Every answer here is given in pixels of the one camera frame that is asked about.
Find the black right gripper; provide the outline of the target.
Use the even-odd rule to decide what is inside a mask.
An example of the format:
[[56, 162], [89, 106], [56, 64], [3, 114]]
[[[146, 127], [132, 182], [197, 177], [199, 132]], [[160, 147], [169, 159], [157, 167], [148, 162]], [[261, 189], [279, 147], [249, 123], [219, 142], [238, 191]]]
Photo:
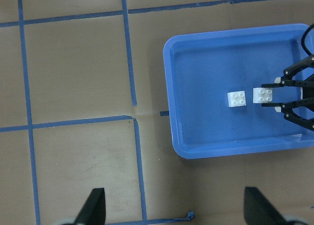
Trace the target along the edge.
[[306, 68], [314, 67], [314, 56], [310, 55], [296, 64], [291, 65], [283, 71], [283, 76], [279, 77], [276, 83], [262, 84], [262, 88], [278, 88], [284, 86], [302, 87], [301, 100], [292, 102], [280, 103], [262, 103], [262, 107], [278, 107], [280, 112], [284, 114], [284, 118], [298, 126], [308, 130], [314, 130], [314, 119], [304, 119], [294, 113], [294, 109], [305, 107], [308, 110], [314, 111], [314, 75], [309, 76], [305, 80], [293, 80], [299, 72]]

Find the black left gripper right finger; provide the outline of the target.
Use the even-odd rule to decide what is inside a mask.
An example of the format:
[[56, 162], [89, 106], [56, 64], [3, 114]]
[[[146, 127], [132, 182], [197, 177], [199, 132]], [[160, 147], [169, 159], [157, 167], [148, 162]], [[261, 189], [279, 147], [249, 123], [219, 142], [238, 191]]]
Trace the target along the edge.
[[245, 187], [244, 219], [247, 225], [288, 225], [257, 187]]

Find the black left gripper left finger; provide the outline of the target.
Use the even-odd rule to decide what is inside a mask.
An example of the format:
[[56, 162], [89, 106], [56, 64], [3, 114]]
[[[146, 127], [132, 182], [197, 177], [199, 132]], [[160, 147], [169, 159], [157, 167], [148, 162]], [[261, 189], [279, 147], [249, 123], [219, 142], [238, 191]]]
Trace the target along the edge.
[[94, 188], [75, 218], [73, 224], [104, 225], [105, 217], [105, 189]]

